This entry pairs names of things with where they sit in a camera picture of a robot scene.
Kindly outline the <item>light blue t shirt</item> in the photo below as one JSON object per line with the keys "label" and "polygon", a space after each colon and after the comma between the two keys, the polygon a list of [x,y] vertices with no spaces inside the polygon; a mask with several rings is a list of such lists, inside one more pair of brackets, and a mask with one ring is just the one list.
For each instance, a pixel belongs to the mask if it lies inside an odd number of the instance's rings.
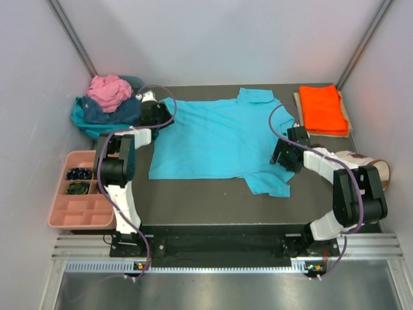
{"label": "light blue t shirt", "polygon": [[241,88],[234,99],[163,101],[176,116],[155,140],[149,179],[242,178],[253,194],[290,196],[294,173],[270,160],[294,117],[272,91]]}

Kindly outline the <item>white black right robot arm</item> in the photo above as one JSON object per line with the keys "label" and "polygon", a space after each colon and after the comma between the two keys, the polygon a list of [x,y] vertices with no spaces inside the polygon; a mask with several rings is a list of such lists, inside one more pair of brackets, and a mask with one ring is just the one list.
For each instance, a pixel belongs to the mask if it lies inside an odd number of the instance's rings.
{"label": "white black right robot arm", "polygon": [[270,160],[289,172],[302,168],[316,172],[332,184],[332,209],[304,226],[298,237],[281,240],[291,257],[317,255],[342,233],[377,223],[388,214],[379,171],[372,164],[351,163],[321,145],[310,144],[304,127],[293,127],[280,136]]}

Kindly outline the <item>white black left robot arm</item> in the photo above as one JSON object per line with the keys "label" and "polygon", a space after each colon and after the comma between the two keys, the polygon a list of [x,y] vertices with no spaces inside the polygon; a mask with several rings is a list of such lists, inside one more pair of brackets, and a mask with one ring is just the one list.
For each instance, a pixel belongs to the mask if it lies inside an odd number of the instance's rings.
{"label": "white black left robot arm", "polygon": [[141,103],[138,126],[99,135],[94,174],[99,190],[112,205],[116,217],[112,249],[127,251],[132,256],[150,256],[149,242],[140,231],[142,221],[132,192],[136,150],[153,143],[161,129],[173,124],[175,115],[152,91],[138,95],[137,99]]}

